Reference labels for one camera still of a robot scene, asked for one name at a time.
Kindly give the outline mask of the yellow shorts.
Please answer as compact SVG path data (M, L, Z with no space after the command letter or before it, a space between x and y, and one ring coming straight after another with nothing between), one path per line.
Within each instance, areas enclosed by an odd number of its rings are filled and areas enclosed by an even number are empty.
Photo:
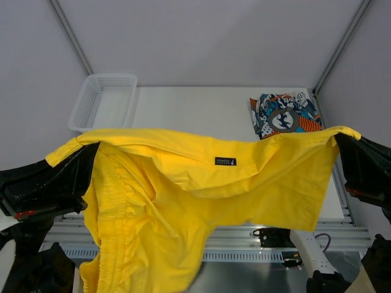
M95 130L47 155L57 166L99 145L84 222L100 252L85 292L182 292L216 227L246 222L313 231L346 126L256 142L165 129Z

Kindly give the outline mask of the colourful patterned shorts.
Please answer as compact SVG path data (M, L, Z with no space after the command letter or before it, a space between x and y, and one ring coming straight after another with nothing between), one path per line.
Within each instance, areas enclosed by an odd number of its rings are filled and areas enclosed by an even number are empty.
M260 139L323 128L320 114L304 92L263 93L258 99L251 98L249 103L253 128Z

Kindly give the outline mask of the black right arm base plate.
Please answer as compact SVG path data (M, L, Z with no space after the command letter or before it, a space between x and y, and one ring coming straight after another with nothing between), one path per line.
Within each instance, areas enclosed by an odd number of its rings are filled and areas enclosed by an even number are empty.
M259 238L264 248L295 248L290 231L285 228L259 228L253 230L252 235Z

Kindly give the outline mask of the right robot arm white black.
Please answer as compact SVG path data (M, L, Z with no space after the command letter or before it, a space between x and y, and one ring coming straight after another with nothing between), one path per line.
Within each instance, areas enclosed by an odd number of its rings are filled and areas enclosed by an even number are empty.
M364 137L337 134L345 189L361 202L378 206L390 218L390 148ZM361 260L359 274L346 281L329 262L313 233L294 225L283 227L279 239L295 246L309 275L307 292L390 292L390 241L376 234Z

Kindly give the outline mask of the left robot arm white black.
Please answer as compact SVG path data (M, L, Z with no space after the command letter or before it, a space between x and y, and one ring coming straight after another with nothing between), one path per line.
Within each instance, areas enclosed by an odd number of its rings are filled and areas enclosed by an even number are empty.
M15 247L1 292L71 292L75 263L60 244L40 247L58 216L87 208L99 143L82 146L55 166L46 160L1 171L1 212L16 221L1 229L1 249Z

